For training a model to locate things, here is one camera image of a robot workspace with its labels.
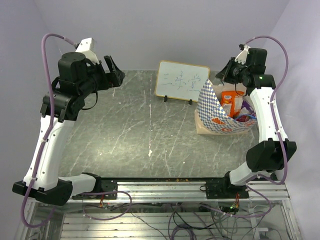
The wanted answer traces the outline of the blue checkered paper bag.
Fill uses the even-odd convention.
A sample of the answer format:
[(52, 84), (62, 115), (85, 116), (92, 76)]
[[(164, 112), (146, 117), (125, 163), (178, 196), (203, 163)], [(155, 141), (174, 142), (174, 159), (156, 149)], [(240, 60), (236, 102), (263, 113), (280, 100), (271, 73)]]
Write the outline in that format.
[(221, 106), (223, 91), (244, 92), (243, 100), (247, 101), (253, 108), (253, 104), (249, 97), (245, 96), (244, 87), (235, 89), (235, 86), (229, 83), (214, 85), (209, 79), (207, 79), (199, 93), (197, 107), (194, 111), (196, 133), (198, 135), (244, 134), (256, 125), (256, 113), (255, 119), (251, 119), (246, 122), (236, 121), (235, 117), (231, 118), (225, 113)]

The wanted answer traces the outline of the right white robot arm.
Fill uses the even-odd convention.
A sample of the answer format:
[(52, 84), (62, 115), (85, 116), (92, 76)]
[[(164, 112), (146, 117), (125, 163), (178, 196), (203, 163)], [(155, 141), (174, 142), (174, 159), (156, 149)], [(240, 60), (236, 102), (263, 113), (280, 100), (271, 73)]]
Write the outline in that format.
[(216, 78), (238, 85), (242, 84), (256, 113), (259, 131), (258, 144), (246, 153), (246, 162), (229, 173), (229, 181), (220, 186), (226, 198), (238, 192), (238, 186), (284, 170), (297, 150), (297, 144), (288, 139), (282, 126), (276, 103), (274, 77), (266, 74), (267, 50), (242, 46), (241, 52), (232, 57)]

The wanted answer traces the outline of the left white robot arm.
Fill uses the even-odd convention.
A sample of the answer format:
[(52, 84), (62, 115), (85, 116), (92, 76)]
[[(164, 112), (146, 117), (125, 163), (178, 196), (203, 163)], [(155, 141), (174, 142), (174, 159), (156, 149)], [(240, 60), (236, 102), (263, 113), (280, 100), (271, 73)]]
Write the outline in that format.
[(23, 180), (15, 182), (12, 191), (37, 201), (63, 206), (70, 197), (85, 193), (96, 199), (102, 193), (102, 178), (83, 172), (72, 177), (59, 177), (59, 165), (68, 136), (85, 99), (90, 94), (120, 87), (125, 73), (110, 55), (104, 56), (109, 68), (94, 63), (84, 53), (67, 52), (58, 61), (59, 76), (51, 82), (40, 109), (40, 133), (31, 165)]

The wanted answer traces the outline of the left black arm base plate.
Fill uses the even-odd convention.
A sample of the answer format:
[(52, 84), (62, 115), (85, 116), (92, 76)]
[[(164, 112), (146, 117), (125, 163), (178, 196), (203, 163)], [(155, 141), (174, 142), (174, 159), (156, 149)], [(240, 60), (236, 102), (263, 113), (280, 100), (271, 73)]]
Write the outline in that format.
[(94, 193), (102, 193), (102, 192), (111, 192), (105, 195), (84, 195), (78, 194), (71, 197), (72, 200), (97, 200), (103, 197), (104, 200), (116, 200), (117, 193), (114, 193), (118, 190), (118, 184), (114, 180), (102, 180), (101, 189), (95, 190)]

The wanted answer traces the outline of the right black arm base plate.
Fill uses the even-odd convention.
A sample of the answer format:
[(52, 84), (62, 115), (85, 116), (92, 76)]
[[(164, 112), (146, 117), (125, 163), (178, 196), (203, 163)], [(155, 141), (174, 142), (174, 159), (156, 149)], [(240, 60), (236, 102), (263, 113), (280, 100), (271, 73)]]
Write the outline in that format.
[(225, 183), (207, 182), (205, 185), (199, 187), (201, 192), (204, 192), (206, 198), (212, 199), (248, 199), (249, 193), (245, 186), (236, 186)]

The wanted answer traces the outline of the orange snack packet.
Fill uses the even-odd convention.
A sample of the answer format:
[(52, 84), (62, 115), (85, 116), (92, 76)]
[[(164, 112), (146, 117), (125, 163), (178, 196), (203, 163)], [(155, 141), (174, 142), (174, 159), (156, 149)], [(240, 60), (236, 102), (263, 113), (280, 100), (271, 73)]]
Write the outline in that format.
[(244, 96), (245, 93), (243, 91), (229, 90), (221, 93), (220, 104), (229, 117), (233, 118), (239, 115)]

